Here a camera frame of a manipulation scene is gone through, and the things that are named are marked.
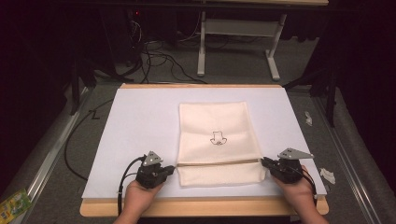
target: human hand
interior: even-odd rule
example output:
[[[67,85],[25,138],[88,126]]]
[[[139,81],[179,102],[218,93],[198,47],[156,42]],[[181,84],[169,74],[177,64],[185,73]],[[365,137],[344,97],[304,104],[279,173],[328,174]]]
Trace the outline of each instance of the human hand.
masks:
[[[305,178],[294,184],[285,184],[274,176],[273,179],[283,190],[286,201],[294,208],[304,224],[329,223],[318,212],[314,204],[312,186]]]
[[[274,176],[273,179],[283,190],[286,201],[295,209],[313,202],[312,186],[305,178],[302,178],[294,184],[285,184]]]
[[[132,181],[126,189],[123,210],[114,224],[137,223],[140,216],[149,209],[155,195],[162,187],[163,183],[154,189],[145,189],[137,181]]]

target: wrist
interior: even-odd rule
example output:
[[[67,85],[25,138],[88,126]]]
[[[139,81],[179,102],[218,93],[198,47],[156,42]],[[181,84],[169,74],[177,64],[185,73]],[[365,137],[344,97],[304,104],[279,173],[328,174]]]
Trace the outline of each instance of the wrist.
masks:
[[[139,218],[139,215],[121,213],[114,224],[136,224]]]
[[[315,208],[314,199],[308,194],[294,196],[291,200],[288,200],[288,202],[297,213],[300,213],[307,208]]]
[[[313,202],[294,207],[304,224],[327,224],[328,221],[318,212]]]

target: cream fabric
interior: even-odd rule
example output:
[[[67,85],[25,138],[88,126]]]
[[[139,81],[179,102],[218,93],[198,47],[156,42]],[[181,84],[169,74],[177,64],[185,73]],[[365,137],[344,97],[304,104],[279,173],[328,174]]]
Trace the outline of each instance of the cream fabric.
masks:
[[[180,104],[177,170],[181,186],[227,186],[265,178],[248,105]]]

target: white metal stand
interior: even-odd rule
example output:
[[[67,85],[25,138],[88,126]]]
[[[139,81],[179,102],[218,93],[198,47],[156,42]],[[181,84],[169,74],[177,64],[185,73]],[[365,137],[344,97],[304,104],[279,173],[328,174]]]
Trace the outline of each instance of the white metal stand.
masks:
[[[249,36],[271,36],[273,44],[271,49],[265,51],[265,56],[270,67],[272,79],[280,80],[277,72],[274,54],[283,26],[286,14],[282,14],[279,21],[235,21],[235,20],[212,20],[207,19],[203,11],[201,17],[201,46],[198,56],[198,77],[205,75],[205,35],[249,35]]]

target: white board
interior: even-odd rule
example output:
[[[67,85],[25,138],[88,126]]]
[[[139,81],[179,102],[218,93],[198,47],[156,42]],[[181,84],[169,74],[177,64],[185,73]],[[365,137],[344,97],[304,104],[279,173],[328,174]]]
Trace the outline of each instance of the white board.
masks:
[[[179,141],[180,103],[247,102],[262,155],[277,160],[287,147],[309,152],[303,133],[283,88],[164,88],[119,89],[111,108],[102,139],[82,198],[115,199],[120,179],[134,159],[156,152],[163,166],[176,165]],[[313,160],[301,160],[317,185],[318,195],[326,190]],[[135,173],[140,161],[131,167]],[[135,179],[124,181],[124,190]],[[281,191],[267,172],[258,184],[182,188],[178,173],[168,176],[157,197],[234,197],[274,196]]]

